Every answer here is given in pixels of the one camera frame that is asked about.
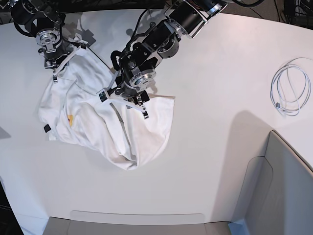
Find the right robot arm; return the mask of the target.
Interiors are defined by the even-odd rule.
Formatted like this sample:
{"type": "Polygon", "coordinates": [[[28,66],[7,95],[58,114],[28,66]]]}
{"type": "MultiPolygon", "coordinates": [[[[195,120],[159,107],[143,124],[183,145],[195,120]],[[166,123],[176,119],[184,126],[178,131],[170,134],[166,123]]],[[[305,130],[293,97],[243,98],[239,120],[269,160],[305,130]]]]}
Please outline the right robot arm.
{"type": "Polygon", "coordinates": [[[38,53],[44,57],[46,69],[53,70],[53,82],[58,82],[58,73],[86,43],[69,41],[63,36],[66,15],[58,9],[54,0],[9,0],[10,14],[16,30],[34,38],[38,53]]]}

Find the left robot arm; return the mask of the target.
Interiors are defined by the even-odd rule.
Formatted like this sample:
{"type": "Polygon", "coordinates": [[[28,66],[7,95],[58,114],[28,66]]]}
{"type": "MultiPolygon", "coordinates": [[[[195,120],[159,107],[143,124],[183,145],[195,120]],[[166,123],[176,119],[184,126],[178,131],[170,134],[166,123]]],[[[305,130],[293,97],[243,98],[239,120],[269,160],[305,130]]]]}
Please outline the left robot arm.
{"type": "Polygon", "coordinates": [[[166,10],[165,19],[151,22],[146,32],[134,31],[122,51],[111,53],[116,86],[109,85],[98,93],[101,102],[121,103],[148,118],[144,104],[150,98],[146,90],[154,81],[156,67],[178,52],[183,36],[194,38],[227,4],[224,0],[183,0],[173,11],[166,10]]]}

